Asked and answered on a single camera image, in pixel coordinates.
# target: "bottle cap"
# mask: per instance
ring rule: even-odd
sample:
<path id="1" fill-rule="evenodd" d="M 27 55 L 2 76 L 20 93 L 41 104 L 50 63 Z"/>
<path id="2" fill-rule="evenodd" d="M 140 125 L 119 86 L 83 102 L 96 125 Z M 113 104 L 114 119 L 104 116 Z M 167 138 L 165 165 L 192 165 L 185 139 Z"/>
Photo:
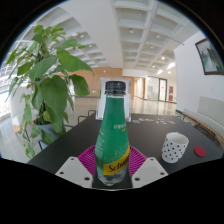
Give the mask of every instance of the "bottle cap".
<path id="1" fill-rule="evenodd" d="M 105 93 L 111 94 L 125 94 L 126 84 L 121 81 L 108 81 L 106 82 Z"/>

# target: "glass door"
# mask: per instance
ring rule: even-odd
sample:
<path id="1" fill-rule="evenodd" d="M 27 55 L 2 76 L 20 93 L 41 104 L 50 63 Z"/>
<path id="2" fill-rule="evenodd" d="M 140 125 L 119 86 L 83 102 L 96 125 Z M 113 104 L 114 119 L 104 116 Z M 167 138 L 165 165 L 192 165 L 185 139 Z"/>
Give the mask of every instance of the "glass door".
<path id="1" fill-rule="evenodd" d="M 167 80 L 159 79 L 159 100 L 166 101 Z"/>
<path id="2" fill-rule="evenodd" d="M 158 100 L 159 97 L 159 79 L 154 77 L 147 78 L 147 99 Z"/>

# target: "red object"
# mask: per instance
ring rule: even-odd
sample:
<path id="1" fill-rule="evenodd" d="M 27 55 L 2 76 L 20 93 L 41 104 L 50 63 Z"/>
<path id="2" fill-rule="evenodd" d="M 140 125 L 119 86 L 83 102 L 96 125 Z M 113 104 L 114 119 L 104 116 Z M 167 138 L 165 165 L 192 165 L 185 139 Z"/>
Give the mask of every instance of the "red object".
<path id="1" fill-rule="evenodd" d="M 200 157 L 203 157 L 205 156 L 206 154 L 206 151 L 204 148 L 200 147 L 200 146 L 197 146 L 194 148 L 194 152 L 196 153 L 196 155 L 200 156 Z"/>

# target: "yellow label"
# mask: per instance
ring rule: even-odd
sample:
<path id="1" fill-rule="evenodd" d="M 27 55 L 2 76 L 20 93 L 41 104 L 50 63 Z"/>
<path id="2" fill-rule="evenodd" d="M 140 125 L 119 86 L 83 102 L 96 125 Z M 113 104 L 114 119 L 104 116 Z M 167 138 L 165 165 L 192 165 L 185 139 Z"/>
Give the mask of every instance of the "yellow label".
<path id="1" fill-rule="evenodd" d="M 103 174 L 104 175 L 112 175 L 115 173 L 118 173 L 120 170 L 122 170 L 125 165 L 128 163 L 128 157 L 130 153 L 130 146 L 128 146 L 127 151 L 125 154 L 117 161 L 113 163 L 107 163 L 103 165 Z"/>

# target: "potted plant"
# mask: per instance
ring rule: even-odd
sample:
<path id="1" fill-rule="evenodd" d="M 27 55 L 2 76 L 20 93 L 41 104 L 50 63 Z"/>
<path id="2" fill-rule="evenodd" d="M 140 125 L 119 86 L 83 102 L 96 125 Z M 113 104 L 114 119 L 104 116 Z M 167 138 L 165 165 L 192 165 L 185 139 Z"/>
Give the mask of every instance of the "potted plant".
<path id="1" fill-rule="evenodd" d="M 16 62 L 9 79 L 18 68 L 16 77 L 9 87 L 9 95 L 14 91 L 14 96 L 25 80 L 29 82 L 26 88 L 32 89 L 31 94 L 23 93 L 21 96 L 21 100 L 25 100 L 25 108 L 19 131 L 24 138 L 26 155 L 29 158 L 35 156 L 34 138 L 40 136 L 43 142 L 51 144 L 55 138 L 65 133 L 63 124 L 64 119 L 68 122 L 68 115 L 65 112 L 67 103 L 74 111 L 67 83 L 72 81 L 77 95 L 89 95 L 85 78 L 67 73 L 78 70 L 89 70 L 93 73 L 89 65 L 67 51 L 85 46 L 78 44 L 74 38 L 66 40 L 65 34 L 60 24 L 47 28 L 37 25 L 34 28 L 33 44 L 29 48 L 20 50 L 16 48 L 7 60 L 7 64 L 11 66 Z M 32 108 L 37 111 L 34 120 L 32 120 Z M 28 125 L 32 126 L 31 141 L 25 135 Z"/>

